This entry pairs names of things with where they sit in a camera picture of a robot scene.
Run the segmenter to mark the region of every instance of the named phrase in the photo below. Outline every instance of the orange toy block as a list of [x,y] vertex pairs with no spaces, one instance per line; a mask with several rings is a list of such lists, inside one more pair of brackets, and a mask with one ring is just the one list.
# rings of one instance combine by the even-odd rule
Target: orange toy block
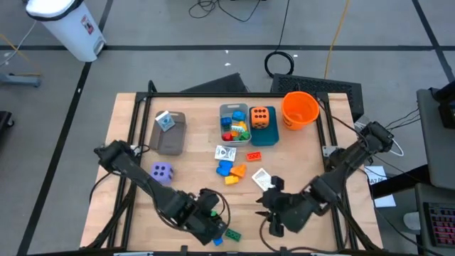
[[247,154],[247,161],[259,161],[262,159],[261,152],[251,152]]
[[239,166],[234,166],[230,169],[231,174],[239,176],[240,178],[243,178],[243,176],[245,176],[246,172],[247,172],[246,164],[240,164]]
[[253,128],[265,129],[269,126],[269,110],[266,107],[253,107],[250,116]]

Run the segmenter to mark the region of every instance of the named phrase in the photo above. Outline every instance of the black keyboard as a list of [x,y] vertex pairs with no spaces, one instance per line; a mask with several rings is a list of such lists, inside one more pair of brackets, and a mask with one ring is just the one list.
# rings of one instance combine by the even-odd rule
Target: black keyboard
[[433,246],[455,248],[455,205],[424,203]]

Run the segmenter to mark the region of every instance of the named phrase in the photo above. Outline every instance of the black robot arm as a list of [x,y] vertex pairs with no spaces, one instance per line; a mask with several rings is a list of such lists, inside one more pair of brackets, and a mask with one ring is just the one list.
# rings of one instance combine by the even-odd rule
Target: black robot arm
[[323,215],[332,206],[337,206],[359,237],[365,248],[379,249],[362,232],[355,220],[341,203],[339,194],[346,186],[346,179],[372,155],[387,152],[392,148],[393,135],[379,123],[369,123],[361,132],[361,138],[347,149],[337,149],[326,160],[331,171],[313,178],[300,192],[282,193],[284,181],[272,177],[274,188],[265,191],[257,201],[268,212],[258,212],[268,217],[269,233],[278,237],[284,235],[283,226],[297,233],[306,224],[311,214]]
[[190,232],[203,245],[225,232],[227,225],[221,217],[210,215],[219,202],[212,190],[201,189],[196,200],[191,194],[162,186],[137,165],[134,152],[126,142],[113,141],[109,146],[96,148],[95,153],[106,171],[129,178],[152,197],[161,217],[172,226]]

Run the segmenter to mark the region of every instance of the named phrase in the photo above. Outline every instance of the wooden tabletop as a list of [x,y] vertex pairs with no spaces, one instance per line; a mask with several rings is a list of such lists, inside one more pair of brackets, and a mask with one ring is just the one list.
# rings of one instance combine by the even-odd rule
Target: wooden tabletop
[[[134,106],[134,93],[117,95],[106,142],[114,139],[127,140],[129,124]],[[345,94],[329,94],[332,115],[353,125],[348,100]],[[172,230],[164,225],[156,215],[151,198],[138,189],[129,236],[128,250],[148,251],[179,251],[181,245],[187,245],[190,251],[269,251],[259,238],[259,225],[264,220],[255,211],[264,208],[255,203],[262,196],[262,190],[251,179],[258,169],[264,168],[270,175],[278,175],[285,180],[284,192],[300,191],[314,176],[323,173],[321,149],[316,124],[309,124],[301,131],[290,131],[282,124],[281,98],[210,98],[210,97],[155,97],[151,101],[149,123],[147,124],[146,144],[149,143],[154,117],[160,110],[183,112],[186,115],[187,130],[183,153],[180,156],[162,156],[155,151],[143,155],[141,167],[150,171],[155,161],[171,162],[176,174],[172,187],[187,193],[198,193],[201,188],[211,188],[221,192],[231,208],[231,229],[242,234],[240,242],[224,238],[222,246],[214,246],[211,242],[202,246],[198,240],[188,233]],[[216,174],[218,160],[214,159],[214,151],[220,143],[219,106],[225,103],[244,102],[249,107],[273,106],[277,111],[279,142],[274,146],[254,147],[252,145],[237,148],[235,165],[247,164],[247,175],[233,186],[224,185],[223,177]],[[322,120],[326,135],[326,143],[330,145],[325,115]],[[339,146],[347,147],[356,141],[356,135],[351,130],[334,120]],[[140,123],[137,125],[136,139],[139,136]],[[246,162],[245,154],[251,151],[261,151],[262,160]],[[106,174],[100,167],[97,179]],[[117,193],[118,177],[110,176],[95,190],[90,204],[81,246],[91,243],[103,229],[112,216],[115,196]],[[358,224],[378,246],[382,247],[378,224],[373,210],[367,178],[361,172],[354,173],[348,179],[348,195],[353,217]],[[116,245],[120,244],[123,219],[117,228]],[[265,240],[274,248],[286,246],[315,247],[322,250],[335,250],[336,242],[333,234],[331,214],[310,217],[304,229],[298,233],[285,230],[283,238],[268,234],[268,225],[264,228]]]

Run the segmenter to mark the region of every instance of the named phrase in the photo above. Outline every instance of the gray floor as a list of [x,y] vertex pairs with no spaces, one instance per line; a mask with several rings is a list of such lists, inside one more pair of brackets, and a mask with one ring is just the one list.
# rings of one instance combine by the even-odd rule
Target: gray floor
[[[114,0],[104,29],[110,46],[274,45],[279,40],[285,1],[263,1],[247,23],[239,23],[219,9],[193,19],[194,1]],[[454,46],[451,0],[420,0],[441,46]],[[87,0],[99,21],[107,0]],[[223,6],[245,17],[254,0],[223,1]],[[283,45],[330,45],[343,10],[343,1],[291,0]],[[0,33],[18,43],[32,24],[18,1],[0,3]],[[430,46],[430,40],[412,1],[352,0],[338,38],[342,46]],[[59,46],[39,23],[26,46]],[[266,92],[272,80],[263,70],[269,50],[150,50],[105,51],[92,64],[75,113],[43,214],[29,253],[75,250],[88,209],[88,194],[97,170],[93,148],[105,140],[114,97],[118,92],[146,89],[152,79],[158,90],[175,92],[239,72],[254,92]],[[295,75],[323,77],[327,52],[289,50],[295,57]],[[65,50],[26,50],[43,73],[42,86],[0,86],[0,110],[13,112],[16,126],[0,147],[0,255],[14,255],[31,215],[75,93],[84,63]],[[444,52],[455,66],[455,52]],[[271,69],[287,71],[288,64],[272,58]],[[5,73],[28,73],[33,68],[15,57],[0,68]],[[363,86],[365,118],[382,123],[417,107],[415,91],[441,87],[448,80],[434,50],[335,51],[328,78],[359,82]],[[404,157],[381,156],[401,169],[426,163],[418,123],[397,129]],[[398,174],[385,167],[389,174]],[[383,213],[395,222],[415,207],[413,193],[396,195],[398,207]],[[395,252],[416,252],[379,219],[384,245]]]

